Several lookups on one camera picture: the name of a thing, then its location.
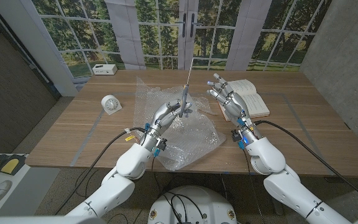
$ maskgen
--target white box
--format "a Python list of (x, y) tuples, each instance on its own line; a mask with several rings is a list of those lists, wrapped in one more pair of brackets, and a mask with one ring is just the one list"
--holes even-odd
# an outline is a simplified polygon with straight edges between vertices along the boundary
[(92, 71), (95, 75), (114, 75), (116, 74), (117, 66), (115, 64), (96, 64)]

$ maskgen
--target white clock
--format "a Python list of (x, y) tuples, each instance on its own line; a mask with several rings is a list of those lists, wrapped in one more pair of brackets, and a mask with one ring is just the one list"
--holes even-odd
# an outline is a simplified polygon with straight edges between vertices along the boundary
[(107, 112), (108, 115), (112, 115), (113, 113), (122, 109), (121, 104), (117, 100), (117, 98), (113, 95), (107, 95), (102, 99), (102, 107)]

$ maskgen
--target robotic arm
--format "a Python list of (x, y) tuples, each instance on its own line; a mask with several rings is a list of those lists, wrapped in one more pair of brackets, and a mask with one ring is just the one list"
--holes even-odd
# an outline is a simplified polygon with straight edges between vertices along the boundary
[(350, 223), (301, 184), (298, 174), (285, 163), (284, 155), (266, 137), (262, 137), (251, 121), (244, 100), (222, 77), (216, 73), (214, 77), (219, 83), (208, 82), (213, 89), (207, 93), (223, 105), (226, 115), (239, 128), (254, 170), (269, 175), (264, 180), (267, 192), (309, 223)]
[(142, 136), (139, 144), (133, 144), (117, 161), (116, 166), (104, 177), (102, 185), (66, 216), (102, 217), (108, 211), (125, 202), (133, 193), (135, 184), (145, 172), (145, 164), (153, 156), (165, 149), (166, 139), (160, 136), (170, 127), (173, 120), (183, 110), (188, 110), (191, 103), (171, 101), (164, 103), (155, 112), (150, 128)]

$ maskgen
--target window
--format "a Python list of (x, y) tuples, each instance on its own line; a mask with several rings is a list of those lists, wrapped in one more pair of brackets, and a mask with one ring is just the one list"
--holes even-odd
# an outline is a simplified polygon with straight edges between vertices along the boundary
[(104, 0), (32, 0), (73, 78), (97, 63), (125, 69)]
[(273, 0), (247, 70), (296, 72), (332, 0)]
[(179, 0), (135, 0), (147, 69), (178, 68)]
[(224, 70), (241, 0), (199, 1), (194, 69)]

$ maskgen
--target sticker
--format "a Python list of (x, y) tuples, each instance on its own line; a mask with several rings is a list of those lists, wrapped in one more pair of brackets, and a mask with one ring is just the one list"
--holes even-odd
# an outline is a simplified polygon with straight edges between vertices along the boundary
[(135, 138), (135, 136), (129, 136), (128, 138), (125, 138), (125, 141), (129, 141), (131, 139)]

